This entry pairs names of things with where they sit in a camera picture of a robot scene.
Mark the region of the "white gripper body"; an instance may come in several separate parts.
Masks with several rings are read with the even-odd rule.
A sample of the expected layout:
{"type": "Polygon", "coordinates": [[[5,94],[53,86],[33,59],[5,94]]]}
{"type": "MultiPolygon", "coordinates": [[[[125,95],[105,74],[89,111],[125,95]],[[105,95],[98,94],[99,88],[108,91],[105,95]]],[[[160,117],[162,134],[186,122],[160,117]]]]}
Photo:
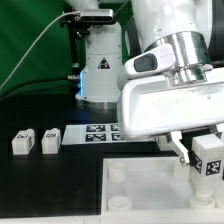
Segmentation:
{"type": "Polygon", "coordinates": [[[117,105],[121,136],[143,140],[224,123],[224,69],[206,76],[205,83],[176,87],[164,75],[128,82],[117,105]]]}

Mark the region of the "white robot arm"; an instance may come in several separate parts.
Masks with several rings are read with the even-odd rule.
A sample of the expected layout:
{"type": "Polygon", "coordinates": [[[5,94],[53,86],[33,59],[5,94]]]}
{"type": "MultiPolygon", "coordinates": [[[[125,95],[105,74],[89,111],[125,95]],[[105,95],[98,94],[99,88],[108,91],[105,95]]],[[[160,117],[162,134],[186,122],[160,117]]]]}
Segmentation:
{"type": "Polygon", "coordinates": [[[66,0],[87,31],[78,102],[115,106],[123,139],[164,136],[184,164],[182,133],[224,123],[222,0],[66,0]]]}

